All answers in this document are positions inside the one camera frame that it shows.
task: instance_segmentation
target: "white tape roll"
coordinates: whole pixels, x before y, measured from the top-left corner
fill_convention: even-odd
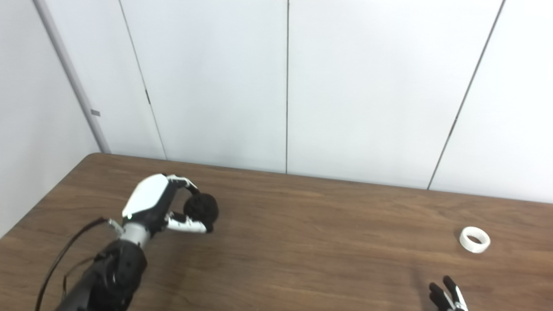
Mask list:
[[[478,241],[480,241],[480,243],[471,241],[471,239],[468,238],[469,236],[476,238]],[[490,244],[490,239],[489,235],[484,232],[484,230],[476,227],[466,227],[463,229],[463,231],[461,231],[459,242],[461,242],[461,245],[467,251],[479,254],[488,248]]]

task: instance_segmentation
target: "black ball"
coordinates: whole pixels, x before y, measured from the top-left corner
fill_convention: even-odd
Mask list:
[[[195,194],[184,204],[184,214],[195,221],[212,224],[219,216],[215,198],[206,193]]]

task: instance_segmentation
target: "robotic arm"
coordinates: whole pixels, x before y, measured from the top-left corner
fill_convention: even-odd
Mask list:
[[[180,188],[192,193],[183,214],[169,211]],[[165,229],[212,232],[218,207],[214,197],[200,193],[188,178],[156,174],[137,185],[122,216],[122,226],[108,221],[118,239],[96,255],[56,311],[127,310],[147,266],[142,249],[148,241]]]

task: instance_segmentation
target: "brown table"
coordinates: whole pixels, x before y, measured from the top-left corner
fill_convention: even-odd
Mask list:
[[[119,219],[136,184],[160,172],[214,195],[220,217],[210,235],[154,237],[129,310],[434,311],[427,285],[445,274],[471,311],[553,309],[552,205],[106,154],[84,159],[0,240],[1,308],[32,310],[69,237],[98,216]],[[468,225],[491,236],[485,253],[457,242]],[[63,274],[113,238],[99,227],[75,243],[43,310],[59,302]]]

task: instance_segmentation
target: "robotic hand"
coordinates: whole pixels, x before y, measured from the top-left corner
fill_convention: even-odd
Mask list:
[[[184,205],[184,213],[169,212],[176,191],[185,188],[192,197]],[[123,209],[123,225],[108,221],[118,239],[96,255],[92,265],[61,301],[56,311],[125,311],[140,285],[146,269],[142,249],[157,232],[172,229],[183,232],[209,233],[218,216],[217,202],[209,194],[200,193],[188,178],[156,174],[142,180]],[[81,230],[68,243],[46,276],[37,299],[36,309],[44,294],[51,272],[72,242],[93,225]]]
[[[430,283],[430,300],[438,307],[438,311],[468,311],[467,303],[457,284],[449,276],[444,276],[444,284],[452,298],[436,283]]]

